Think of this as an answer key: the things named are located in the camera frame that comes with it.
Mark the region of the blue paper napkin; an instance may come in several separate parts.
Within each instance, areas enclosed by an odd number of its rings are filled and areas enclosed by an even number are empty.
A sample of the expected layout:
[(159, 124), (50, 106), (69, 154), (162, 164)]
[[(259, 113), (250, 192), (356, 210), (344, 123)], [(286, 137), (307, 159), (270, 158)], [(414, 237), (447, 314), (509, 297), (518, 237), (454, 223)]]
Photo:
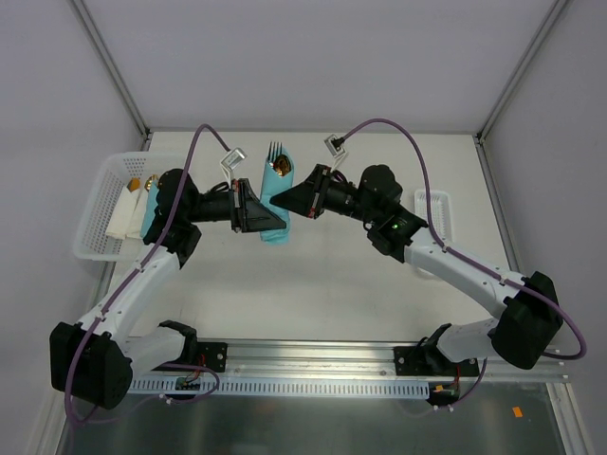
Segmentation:
[(286, 222), (286, 228), (261, 232), (261, 240), (271, 246), (285, 245), (289, 241), (290, 215), (285, 209), (280, 209), (270, 203), (270, 197), (288, 190), (293, 185), (295, 167), (288, 151), (283, 147), (283, 154), (290, 158), (292, 171), (285, 177), (279, 176), (268, 162), (264, 165), (260, 200), (264, 206), (272, 210)]

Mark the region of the gold spoon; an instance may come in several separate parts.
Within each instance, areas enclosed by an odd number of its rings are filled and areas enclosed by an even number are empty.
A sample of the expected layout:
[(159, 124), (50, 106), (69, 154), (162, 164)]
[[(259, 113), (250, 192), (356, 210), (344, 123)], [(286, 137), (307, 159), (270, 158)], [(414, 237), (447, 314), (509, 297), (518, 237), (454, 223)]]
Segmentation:
[(150, 191), (152, 188), (156, 188), (158, 184), (159, 177), (157, 174), (152, 174), (147, 178), (144, 183), (144, 189), (146, 191)]
[(273, 161), (273, 170), (281, 177), (287, 176), (292, 171), (290, 158), (285, 154), (278, 155)]

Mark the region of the silver fork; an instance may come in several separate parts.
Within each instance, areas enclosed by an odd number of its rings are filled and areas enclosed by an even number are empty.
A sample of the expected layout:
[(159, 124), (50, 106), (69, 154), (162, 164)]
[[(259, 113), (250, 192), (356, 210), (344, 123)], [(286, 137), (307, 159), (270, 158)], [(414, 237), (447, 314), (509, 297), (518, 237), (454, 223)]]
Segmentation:
[(273, 166), (276, 159), (283, 153), (283, 144), (277, 141), (271, 141), (268, 147), (267, 162)]

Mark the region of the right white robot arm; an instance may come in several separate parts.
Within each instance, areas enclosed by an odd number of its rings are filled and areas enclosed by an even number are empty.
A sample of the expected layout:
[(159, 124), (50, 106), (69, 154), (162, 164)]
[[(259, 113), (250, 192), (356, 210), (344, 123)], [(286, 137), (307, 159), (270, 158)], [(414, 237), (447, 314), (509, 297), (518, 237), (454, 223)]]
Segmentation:
[(405, 364), (446, 374), (457, 363), (497, 355), (522, 370), (532, 369), (562, 326), (552, 281), (498, 270), (450, 252), (432, 236), (427, 221), (400, 204), (401, 186), (386, 165), (364, 170), (357, 185), (334, 179), (317, 165), (305, 181), (271, 197), (272, 205), (316, 219), (332, 211), (363, 223), (381, 254), (425, 270), (479, 303), (490, 315), (465, 325), (441, 325), (421, 340)]

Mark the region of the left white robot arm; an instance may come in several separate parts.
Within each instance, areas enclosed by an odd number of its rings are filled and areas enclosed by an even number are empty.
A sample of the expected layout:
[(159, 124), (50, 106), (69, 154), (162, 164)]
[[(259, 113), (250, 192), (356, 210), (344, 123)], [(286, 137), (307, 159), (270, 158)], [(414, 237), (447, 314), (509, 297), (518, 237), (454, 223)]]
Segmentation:
[(263, 232), (286, 223), (264, 206), (247, 179), (220, 191), (199, 192), (181, 169), (158, 181), (157, 206), (144, 247), (120, 284), (76, 323), (59, 323), (49, 337), (52, 387), (65, 398), (77, 397), (111, 410), (134, 379), (167, 365), (197, 366), (197, 333), (165, 320), (136, 341), (129, 336), (160, 287), (179, 272), (201, 238), (199, 224), (227, 221), (235, 232)]

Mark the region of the rolled blue napkin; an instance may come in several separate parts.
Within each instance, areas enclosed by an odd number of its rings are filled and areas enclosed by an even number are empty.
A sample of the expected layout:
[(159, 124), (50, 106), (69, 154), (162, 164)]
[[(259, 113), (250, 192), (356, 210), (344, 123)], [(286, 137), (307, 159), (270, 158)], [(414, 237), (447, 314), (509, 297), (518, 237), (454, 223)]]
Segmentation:
[(140, 237), (144, 238), (147, 235), (154, 219), (156, 217), (156, 207), (157, 207), (157, 197), (158, 194), (158, 186), (153, 184), (151, 188), (147, 191), (147, 200), (145, 205), (145, 212), (142, 219), (142, 224), (140, 228)]

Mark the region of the middle white rolled napkin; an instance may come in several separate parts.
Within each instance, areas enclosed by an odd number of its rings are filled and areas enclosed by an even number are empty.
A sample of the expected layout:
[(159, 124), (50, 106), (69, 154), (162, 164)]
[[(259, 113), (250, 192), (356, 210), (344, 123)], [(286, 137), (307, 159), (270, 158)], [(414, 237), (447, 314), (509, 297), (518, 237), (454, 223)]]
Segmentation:
[(144, 216), (147, 209), (147, 200), (149, 192), (145, 189), (141, 190), (138, 196), (138, 201), (135, 205), (132, 217), (128, 228), (126, 229), (126, 237), (131, 239), (141, 238), (141, 228), (143, 225)]

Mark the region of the white rolled napkin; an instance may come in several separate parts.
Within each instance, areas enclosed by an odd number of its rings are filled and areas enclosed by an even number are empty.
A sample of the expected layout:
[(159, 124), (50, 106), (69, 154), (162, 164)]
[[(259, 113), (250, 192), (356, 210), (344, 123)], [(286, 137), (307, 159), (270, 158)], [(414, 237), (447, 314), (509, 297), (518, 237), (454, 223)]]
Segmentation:
[(132, 216), (137, 206), (139, 190), (130, 191), (123, 187), (114, 206), (105, 235), (113, 239), (124, 240), (128, 233)]
[(131, 239), (141, 238), (141, 228), (143, 225), (144, 216), (147, 209), (147, 200), (149, 192), (145, 189), (141, 190), (138, 196), (138, 201), (135, 205), (132, 217), (128, 228), (126, 229), (126, 237)]

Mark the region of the left white rolled napkin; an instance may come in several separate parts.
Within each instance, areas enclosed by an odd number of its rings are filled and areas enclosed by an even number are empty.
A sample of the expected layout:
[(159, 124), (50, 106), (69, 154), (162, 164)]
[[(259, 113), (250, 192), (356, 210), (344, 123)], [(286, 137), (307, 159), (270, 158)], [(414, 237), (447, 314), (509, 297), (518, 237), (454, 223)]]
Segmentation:
[(105, 235), (113, 239), (124, 240), (128, 233), (132, 216), (137, 206), (139, 190), (130, 191), (123, 187), (114, 206)]

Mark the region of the gold spoon in basket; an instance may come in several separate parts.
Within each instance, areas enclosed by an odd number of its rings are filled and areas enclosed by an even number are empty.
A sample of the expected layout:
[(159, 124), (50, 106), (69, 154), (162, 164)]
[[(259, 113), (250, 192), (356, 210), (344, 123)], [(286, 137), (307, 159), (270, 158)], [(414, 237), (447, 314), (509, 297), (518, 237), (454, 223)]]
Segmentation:
[(152, 188), (156, 188), (158, 184), (159, 177), (157, 174), (152, 174), (147, 178), (144, 183), (144, 189), (146, 191), (150, 191)]

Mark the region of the orange utensil tip in basket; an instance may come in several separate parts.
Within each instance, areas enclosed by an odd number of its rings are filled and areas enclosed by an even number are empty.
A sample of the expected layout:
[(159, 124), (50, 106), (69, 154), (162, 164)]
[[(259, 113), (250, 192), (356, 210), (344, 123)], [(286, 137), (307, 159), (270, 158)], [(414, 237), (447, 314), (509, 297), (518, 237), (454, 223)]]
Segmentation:
[(129, 192), (136, 191), (140, 188), (140, 180), (136, 177), (133, 177), (129, 183), (127, 184), (127, 190)]

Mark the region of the right white plastic tray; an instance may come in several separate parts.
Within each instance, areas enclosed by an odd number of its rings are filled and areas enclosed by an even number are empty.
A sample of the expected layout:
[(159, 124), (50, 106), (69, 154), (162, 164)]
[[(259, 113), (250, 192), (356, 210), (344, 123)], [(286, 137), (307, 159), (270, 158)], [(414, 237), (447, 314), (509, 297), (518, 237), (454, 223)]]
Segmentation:
[[(423, 189), (414, 192), (414, 213), (416, 216), (428, 220), (427, 194)], [(451, 196), (445, 191), (430, 191), (430, 205), (432, 224), (442, 241), (454, 241), (454, 227), (451, 216)]]

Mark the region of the left white plastic basket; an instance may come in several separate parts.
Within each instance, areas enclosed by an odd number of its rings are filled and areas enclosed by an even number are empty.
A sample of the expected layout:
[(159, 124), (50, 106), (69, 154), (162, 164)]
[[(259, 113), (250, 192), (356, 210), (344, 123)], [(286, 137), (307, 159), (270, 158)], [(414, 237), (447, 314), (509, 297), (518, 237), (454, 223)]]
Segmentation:
[(83, 260), (132, 262), (143, 247), (139, 239), (118, 240), (105, 235), (120, 193), (134, 178), (141, 183), (185, 163), (175, 151), (127, 152), (110, 155), (101, 165), (84, 206), (73, 242), (73, 254)]

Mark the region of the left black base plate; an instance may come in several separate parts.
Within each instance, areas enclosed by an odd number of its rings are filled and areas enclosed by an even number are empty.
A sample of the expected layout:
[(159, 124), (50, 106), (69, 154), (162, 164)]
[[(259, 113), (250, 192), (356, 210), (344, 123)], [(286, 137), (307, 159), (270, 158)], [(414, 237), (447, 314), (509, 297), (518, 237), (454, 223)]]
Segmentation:
[(198, 341), (192, 355), (156, 367), (156, 371), (192, 371), (205, 367), (216, 373), (226, 370), (229, 345), (226, 342)]

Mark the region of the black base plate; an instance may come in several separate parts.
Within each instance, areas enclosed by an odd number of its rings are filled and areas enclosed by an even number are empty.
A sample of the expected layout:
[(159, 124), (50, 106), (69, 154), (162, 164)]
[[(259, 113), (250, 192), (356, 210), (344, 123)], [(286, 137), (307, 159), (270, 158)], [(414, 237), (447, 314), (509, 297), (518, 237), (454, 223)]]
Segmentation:
[(156, 367), (156, 371), (192, 371), (205, 367), (216, 373), (226, 370), (229, 345), (226, 342), (198, 341), (192, 355)]
[(455, 363), (436, 348), (428, 346), (396, 346), (393, 348), (397, 376), (456, 376), (476, 377), (480, 373), (477, 361), (469, 359)]

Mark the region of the aluminium mounting rail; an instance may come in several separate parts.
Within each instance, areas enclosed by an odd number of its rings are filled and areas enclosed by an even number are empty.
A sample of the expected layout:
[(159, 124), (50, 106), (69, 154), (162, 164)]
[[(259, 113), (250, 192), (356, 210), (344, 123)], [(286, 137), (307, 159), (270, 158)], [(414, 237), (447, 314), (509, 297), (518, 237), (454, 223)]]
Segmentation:
[[(227, 339), (225, 376), (314, 379), (398, 379), (396, 342)], [(564, 362), (540, 360), (520, 370), (499, 357), (487, 360), (484, 379), (494, 382), (567, 383)]]

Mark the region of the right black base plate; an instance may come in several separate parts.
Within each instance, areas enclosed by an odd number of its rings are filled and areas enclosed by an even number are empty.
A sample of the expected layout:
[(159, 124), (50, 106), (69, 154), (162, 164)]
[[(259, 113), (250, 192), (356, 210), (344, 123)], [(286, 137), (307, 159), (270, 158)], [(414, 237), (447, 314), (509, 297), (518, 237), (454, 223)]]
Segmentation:
[(477, 361), (469, 359), (455, 363), (436, 348), (428, 346), (396, 346), (393, 348), (397, 376), (456, 376), (476, 377), (480, 373)]

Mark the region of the left aluminium frame post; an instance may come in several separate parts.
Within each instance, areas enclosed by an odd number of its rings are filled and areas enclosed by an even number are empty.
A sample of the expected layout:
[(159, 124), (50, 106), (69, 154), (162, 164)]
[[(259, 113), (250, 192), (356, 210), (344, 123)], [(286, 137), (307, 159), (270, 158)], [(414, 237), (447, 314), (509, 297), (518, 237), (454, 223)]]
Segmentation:
[(72, 8), (77, 20), (81, 24), (89, 43), (117, 92), (129, 118), (134, 123), (136, 130), (142, 138), (147, 139), (150, 135), (150, 128), (147, 125), (131, 90), (123, 78), (119, 66), (89, 7), (83, 0), (68, 0), (67, 3)]

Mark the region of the aluminium frame post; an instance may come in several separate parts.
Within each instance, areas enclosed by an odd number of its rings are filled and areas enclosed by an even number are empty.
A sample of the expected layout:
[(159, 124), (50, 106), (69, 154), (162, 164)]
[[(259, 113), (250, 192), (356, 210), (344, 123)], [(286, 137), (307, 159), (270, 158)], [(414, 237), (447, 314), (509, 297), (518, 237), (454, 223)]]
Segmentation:
[(150, 128), (147, 125), (131, 90), (123, 78), (119, 66), (89, 7), (83, 0), (68, 0), (67, 3), (72, 8), (77, 20), (81, 24), (89, 43), (117, 92), (129, 118), (134, 123), (136, 130), (142, 138), (147, 139), (150, 135)]
[(495, 127), (498, 120), (508, 107), (508, 104), (515, 96), (516, 91), (530, 70), (531, 65), (539, 56), (544, 45), (549, 41), (559, 21), (562, 19), (571, 4), (571, 0), (556, 0), (551, 3), (550, 8), (532, 35), (529, 43), (524, 49), (523, 54), (516, 63), (513, 71), (506, 81), (506, 84), (501, 90), (497, 100), (492, 105), (485, 121), (478, 131), (476, 138), (479, 144), (483, 145), (487, 140), (492, 129)]

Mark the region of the right aluminium frame post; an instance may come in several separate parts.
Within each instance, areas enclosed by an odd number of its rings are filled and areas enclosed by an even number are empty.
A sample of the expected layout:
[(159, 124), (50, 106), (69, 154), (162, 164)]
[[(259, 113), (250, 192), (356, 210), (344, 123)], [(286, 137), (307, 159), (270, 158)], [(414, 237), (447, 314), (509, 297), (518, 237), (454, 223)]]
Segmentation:
[(530, 70), (531, 65), (539, 56), (544, 45), (549, 41), (559, 21), (562, 19), (571, 4), (571, 0), (556, 0), (551, 3), (550, 8), (532, 35), (529, 43), (524, 49), (523, 54), (516, 63), (513, 71), (506, 81), (506, 84), (501, 90), (497, 100), (492, 105), (485, 121), (478, 131), (476, 138), (479, 144), (483, 145), (487, 140), (492, 129), (495, 127), (498, 120), (508, 107), (508, 104), (515, 96), (516, 91)]

